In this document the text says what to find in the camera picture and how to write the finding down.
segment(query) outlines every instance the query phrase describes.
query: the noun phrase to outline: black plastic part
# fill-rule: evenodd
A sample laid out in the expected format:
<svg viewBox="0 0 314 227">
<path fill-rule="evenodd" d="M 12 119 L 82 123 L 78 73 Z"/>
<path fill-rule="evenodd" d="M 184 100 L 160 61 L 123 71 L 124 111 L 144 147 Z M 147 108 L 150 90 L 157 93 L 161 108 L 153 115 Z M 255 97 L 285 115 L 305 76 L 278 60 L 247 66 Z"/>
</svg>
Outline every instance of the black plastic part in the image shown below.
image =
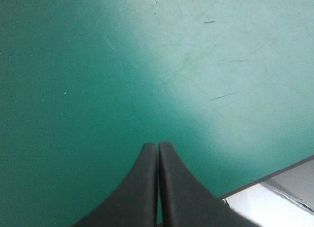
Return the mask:
<svg viewBox="0 0 314 227">
<path fill-rule="evenodd" d="M 186 168 L 173 145 L 159 145 L 164 227 L 258 227 L 220 202 Z"/>
<path fill-rule="evenodd" d="M 155 227 L 157 172 L 156 147 L 147 143 L 120 186 L 73 227 Z"/>
</svg>

